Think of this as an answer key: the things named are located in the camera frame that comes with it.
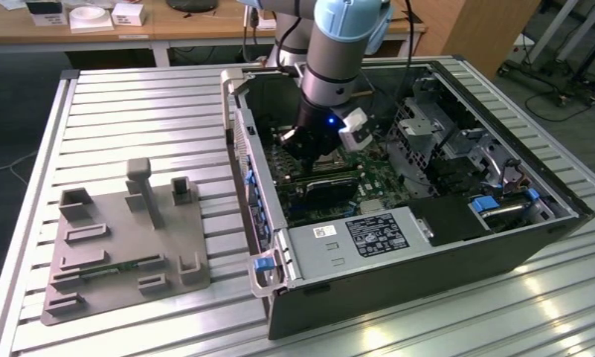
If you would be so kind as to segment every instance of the white bowl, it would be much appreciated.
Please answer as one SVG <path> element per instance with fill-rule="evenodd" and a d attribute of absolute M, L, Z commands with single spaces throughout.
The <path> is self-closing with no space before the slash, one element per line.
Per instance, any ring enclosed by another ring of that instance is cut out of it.
<path fill-rule="evenodd" d="M 96 6 L 81 6 L 70 11 L 70 17 L 82 21 L 92 21 L 104 17 L 106 11 Z"/>

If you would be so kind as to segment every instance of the gray carpet floor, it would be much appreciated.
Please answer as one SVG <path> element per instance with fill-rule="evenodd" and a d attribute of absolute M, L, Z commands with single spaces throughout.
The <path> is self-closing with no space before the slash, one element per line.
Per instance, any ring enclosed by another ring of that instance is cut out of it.
<path fill-rule="evenodd" d="M 525 32 L 533 39 L 544 32 L 555 16 L 552 10 L 536 14 L 531 19 Z M 567 19 L 560 31 L 551 41 L 551 48 L 557 47 L 563 37 L 576 21 Z M 578 46 L 570 60 L 579 62 L 595 43 L 595 31 L 587 35 Z M 206 63 L 228 63 L 233 61 L 237 50 L 220 48 L 212 54 Z M 176 55 L 176 64 L 201 62 L 209 55 L 208 48 L 200 48 L 190 53 Z M 551 49 L 540 57 L 551 56 Z M 0 166 L 15 158 L 37 150 L 43 132 L 47 112 L 58 83 L 59 72 L 72 68 L 63 54 L 2 54 L 0 55 Z M 525 78 L 519 72 L 507 77 L 496 78 L 495 84 L 523 106 L 524 100 L 533 94 L 547 91 L 541 83 Z M 571 103 L 560 109 L 547 98 L 532 101 L 532 109 L 545 118 L 563 118 L 584 109 L 582 104 Z M 537 120 L 547 131 L 555 136 L 568 150 L 580 158 L 595 172 L 595 106 L 571 120 L 563 123 L 548 123 Z M 27 180 L 34 158 L 21 162 L 15 171 Z M 0 172 L 0 270 L 9 247 L 10 236 L 17 221 L 25 186 L 9 173 Z"/>

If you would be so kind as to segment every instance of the slotted metal table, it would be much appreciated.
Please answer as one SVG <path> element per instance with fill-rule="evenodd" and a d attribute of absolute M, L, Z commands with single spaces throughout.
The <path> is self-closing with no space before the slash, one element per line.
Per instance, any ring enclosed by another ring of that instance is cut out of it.
<path fill-rule="evenodd" d="M 595 210 L 595 175 L 582 162 L 467 62 L 432 59 Z M 595 356 L 595 219 L 509 274 L 265 338 L 221 127 L 218 75 L 236 66 L 82 71 L 59 81 L 0 278 L 0 356 Z M 59 191 L 122 191 L 124 161 L 142 156 L 152 184 L 181 175 L 198 184 L 212 284 L 46 327 Z"/>

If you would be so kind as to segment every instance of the green circuit board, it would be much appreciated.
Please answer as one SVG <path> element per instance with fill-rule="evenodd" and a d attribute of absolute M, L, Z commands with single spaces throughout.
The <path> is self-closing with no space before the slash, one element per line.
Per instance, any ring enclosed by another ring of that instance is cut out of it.
<path fill-rule="evenodd" d="M 409 199 L 384 150 L 375 142 L 360 152 L 345 152 L 341 147 L 337 148 L 314 162 L 310 173 L 304 173 L 298 161 L 280 146 L 265 147 L 264 154 L 289 227 L 363 214 L 361 202 L 371 201 L 371 206 L 389 209 Z M 298 202 L 308 184 L 343 179 L 357 180 L 357 191 L 349 201 L 325 208 L 301 207 Z"/>

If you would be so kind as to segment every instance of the wooden desk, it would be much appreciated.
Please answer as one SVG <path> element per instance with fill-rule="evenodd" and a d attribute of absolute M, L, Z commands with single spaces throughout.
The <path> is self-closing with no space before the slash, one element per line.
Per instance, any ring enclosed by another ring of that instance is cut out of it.
<path fill-rule="evenodd" d="M 0 5 L 0 53 L 149 48 L 156 66 L 168 67 L 169 48 L 241 44 L 244 5 L 236 0 L 218 0 L 214 11 L 188 17 L 165 0 L 142 0 L 141 4 L 148 13 L 144 26 L 116 26 L 112 31 L 77 34 L 67 26 L 34 26 L 26 9 L 7 11 Z M 425 27 L 417 24 L 415 42 L 423 31 Z M 399 19 L 391 23 L 385 40 L 405 44 L 408 38 L 408 23 Z M 257 42 L 272 44 L 273 30 L 257 31 Z M 408 46 L 401 45 L 399 56 L 407 52 Z"/>
<path fill-rule="evenodd" d="M 242 13 L 245 7 L 236 0 L 220 0 L 220 6 L 208 13 L 185 14 L 173 10 L 164 0 L 153 2 L 154 39 L 213 39 L 237 38 L 241 41 Z M 425 31 L 423 24 L 415 28 Z M 273 37 L 273 30 L 257 31 L 258 37 Z M 409 25 L 403 19 L 392 21 L 389 34 L 408 34 Z"/>
<path fill-rule="evenodd" d="M 537 3 L 536 0 L 412 0 L 412 11 L 428 26 L 415 54 L 460 54 L 492 78 Z"/>
<path fill-rule="evenodd" d="M 112 31 L 70 33 L 70 27 L 35 26 L 26 9 L 7 11 L 0 5 L 0 44 L 125 41 L 125 36 L 153 37 L 152 0 L 144 0 L 148 17 L 142 26 L 116 26 Z"/>

